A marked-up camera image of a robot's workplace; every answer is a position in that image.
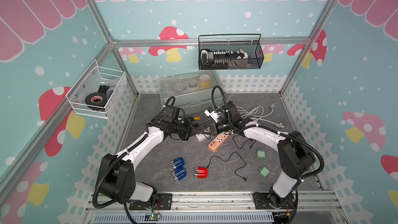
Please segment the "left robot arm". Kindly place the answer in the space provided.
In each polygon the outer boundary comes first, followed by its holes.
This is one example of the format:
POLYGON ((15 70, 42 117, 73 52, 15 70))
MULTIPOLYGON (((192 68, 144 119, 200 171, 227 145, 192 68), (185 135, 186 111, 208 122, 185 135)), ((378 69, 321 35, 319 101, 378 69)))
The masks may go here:
POLYGON ((183 109, 174 106, 174 103, 175 97, 172 96, 163 109, 145 124, 145 132, 138 139, 115 155, 108 153, 102 158, 92 197, 95 208, 131 201, 141 201, 147 208, 156 206, 157 190, 151 185, 138 183, 135 170, 149 152, 168 136, 177 134, 182 141, 191 136, 191 121, 186 117, 179 118, 183 109))

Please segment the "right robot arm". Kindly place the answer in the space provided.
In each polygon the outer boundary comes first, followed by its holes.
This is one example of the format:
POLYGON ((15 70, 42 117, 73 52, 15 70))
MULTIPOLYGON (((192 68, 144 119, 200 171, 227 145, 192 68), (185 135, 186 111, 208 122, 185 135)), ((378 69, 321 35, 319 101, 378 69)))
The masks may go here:
POLYGON ((205 111, 215 122, 210 128, 211 132, 238 134, 278 152, 282 172, 267 195, 268 204, 272 208, 282 208, 288 198, 297 193, 296 189, 304 179, 323 171, 325 162, 322 155, 305 141, 301 133, 280 132, 248 117, 242 117, 234 103, 227 101, 220 86, 212 88, 211 100, 212 111, 205 111))

